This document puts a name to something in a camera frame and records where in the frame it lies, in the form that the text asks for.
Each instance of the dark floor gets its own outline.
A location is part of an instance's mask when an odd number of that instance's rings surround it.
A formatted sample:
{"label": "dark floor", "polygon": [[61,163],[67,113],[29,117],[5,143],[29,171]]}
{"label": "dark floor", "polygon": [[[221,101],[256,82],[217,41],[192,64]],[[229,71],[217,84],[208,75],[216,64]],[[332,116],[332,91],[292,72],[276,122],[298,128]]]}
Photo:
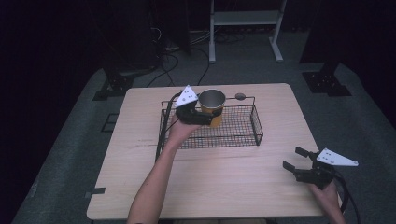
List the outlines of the dark floor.
{"label": "dark floor", "polygon": [[[325,147],[360,163],[341,167],[349,190],[361,213],[362,223],[393,223],[396,219],[396,132],[367,94],[358,76],[338,66],[335,75],[351,96],[329,97],[312,93],[302,72],[322,66],[299,64],[308,33],[282,33],[278,40],[284,62],[277,63],[268,43],[269,34],[246,35],[233,44],[217,45],[217,61],[210,64],[201,85],[288,83],[296,95],[308,126],[320,149]],[[207,44],[196,46],[207,52]],[[207,58],[193,49],[192,55],[176,52],[178,64],[169,76],[156,79],[150,87],[197,85],[207,67]],[[164,57],[170,69],[173,57]],[[137,78],[134,87],[147,87],[162,69]],[[90,223],[86,216],[90,193],[99,174],[111,133],[102,132],[107,116],[118,113],[122,97],[93,101],[106,80],[103,70],[92,78],[78,98],[52,147],[30,194],[13,223]],[[351,204],[346,219],[355,223]],[[325,223],[321,217],[277,218],[283,223]],[[95,221],[124,223],[124,220]]]}

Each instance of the wire basket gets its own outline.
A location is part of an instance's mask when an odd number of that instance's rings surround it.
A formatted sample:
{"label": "wire basket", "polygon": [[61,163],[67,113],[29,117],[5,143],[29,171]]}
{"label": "wire basket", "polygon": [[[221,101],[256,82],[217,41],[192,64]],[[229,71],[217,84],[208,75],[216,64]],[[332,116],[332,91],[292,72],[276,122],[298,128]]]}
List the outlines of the wire basket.
{"label": "wire basket", "polygon": [[[203,126],[196,130],[180,148],[259,146],[262,141],[262,126],[254,105],[255,98],[246,97],[245,101],[251,101],[251,104],[224,106],[220,126],[216,128]],[[162,102],[160,133],[168,103]],[[165,128],[172,125],[171,118],[175,113],[176,109],[172,108]],[[168,135],[169,132],[166,132],[164,142],[167,141]]]}

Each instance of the gripper camera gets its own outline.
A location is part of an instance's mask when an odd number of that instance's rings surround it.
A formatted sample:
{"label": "gripper camera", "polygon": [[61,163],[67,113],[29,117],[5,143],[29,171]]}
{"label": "gripper camera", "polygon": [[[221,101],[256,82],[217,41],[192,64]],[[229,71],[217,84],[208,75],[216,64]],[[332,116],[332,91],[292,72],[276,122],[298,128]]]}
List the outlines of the gripper camera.
{"label": "gripper camera", "polygon": [[198,102],[198,95],[187,86],[180,93],[175,102],[176,115],[185,124],[210,125],[212,119],[220,116],[222,108],[214,110],[212,113],[200,112],[195,109]]}

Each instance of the metal stand leg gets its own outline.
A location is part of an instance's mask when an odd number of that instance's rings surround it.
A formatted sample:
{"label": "metal stand leg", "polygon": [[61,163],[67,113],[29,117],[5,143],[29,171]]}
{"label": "metal stand leg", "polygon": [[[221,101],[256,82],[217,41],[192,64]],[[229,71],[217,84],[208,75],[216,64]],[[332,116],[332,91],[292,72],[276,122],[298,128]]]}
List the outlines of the metal stand leg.
{"label": "metal stand leg", "polygon": [[209,40],[209,62],[216,61],[215,52],[215,0],[210,3],[210,40]]}
{"label": "metal stand leg", "polygon": [[279,47],[277,46],[276,41],[277,41],[277,37],[279,35],[280,25],[282,24],[283,15],[285,14],[286,2],[287,2],[287,0],[283,0],[282,1],[282,5],[280,7],[279,13],[277,14],[277,22],[276,22],[276,28],[275,28],[274,36],[269,37],[271,48],[273,49],[273,52],[274,52],[275,57],[276,57],[276,61],[278,63],[282,63],[283,62],[283,57],[282,57],[282,54],[280,53],[280,50],[279,50]]}

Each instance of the wooden table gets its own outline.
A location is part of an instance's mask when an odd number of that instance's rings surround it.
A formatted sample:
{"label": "wooden table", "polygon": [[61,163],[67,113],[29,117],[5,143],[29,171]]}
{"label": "wooden table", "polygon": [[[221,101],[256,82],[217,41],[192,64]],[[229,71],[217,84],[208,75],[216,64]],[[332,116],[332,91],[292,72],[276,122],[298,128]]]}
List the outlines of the wooden table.
{"label": "wooden table", "polygon": [[[263,129],[259,146],[180,149],[174,161],[160,218],[321,216],[303,183],[282,167],[310,169],[296,147],[318,151],[288,84],[192,87],[255,96]],[[90,219],[127,218],[140,185],[155,160],[161,101],[184,87],[128,90],[111,137],[87,215]]]}

